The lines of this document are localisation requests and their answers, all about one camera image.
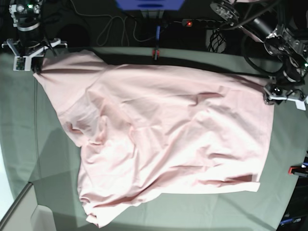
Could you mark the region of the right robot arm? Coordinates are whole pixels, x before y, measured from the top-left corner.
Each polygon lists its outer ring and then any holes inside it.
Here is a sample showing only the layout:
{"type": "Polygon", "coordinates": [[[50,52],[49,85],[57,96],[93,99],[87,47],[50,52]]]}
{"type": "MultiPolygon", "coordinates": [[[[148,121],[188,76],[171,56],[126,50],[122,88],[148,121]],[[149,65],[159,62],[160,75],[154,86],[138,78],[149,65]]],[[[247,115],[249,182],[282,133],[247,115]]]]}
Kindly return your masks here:
{"type": "Polygon", "coordinates": [[[43,22],[42,0],[12,0],[9,13],[13,27],[17,29],[18,39],[6,39],[2,48],[10,48],[14,54],[13,71],[33,71],[40,73],[47,50],[56,55],[54,48],[67,47],[67,42],[59,38],[49,39],[43,22]]]}

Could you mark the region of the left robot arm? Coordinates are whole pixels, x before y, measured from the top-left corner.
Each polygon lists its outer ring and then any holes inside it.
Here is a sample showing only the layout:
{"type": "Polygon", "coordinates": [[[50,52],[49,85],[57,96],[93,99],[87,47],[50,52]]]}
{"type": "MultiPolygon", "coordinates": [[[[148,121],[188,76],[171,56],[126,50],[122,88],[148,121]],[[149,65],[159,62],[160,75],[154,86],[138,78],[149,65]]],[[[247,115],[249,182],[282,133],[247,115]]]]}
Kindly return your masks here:
{"type": "Polygon", "coordinates": [[[294,102],[298,110],[305,111],[308,96],[302,90],[308,75],[308,36],[292,30],[285,20],[285,4],[280,0],[214,0],[211,9],[225,22],[220,30],[240,29],[244,32],[242,56],[269,82],[264,86],[263,99],[267,105],[283,101],[294,102]],[[248,38],[262,43],[266,52],[278,58],[282,66],[275,72],[262,69],[247,56],[248,38]]]}

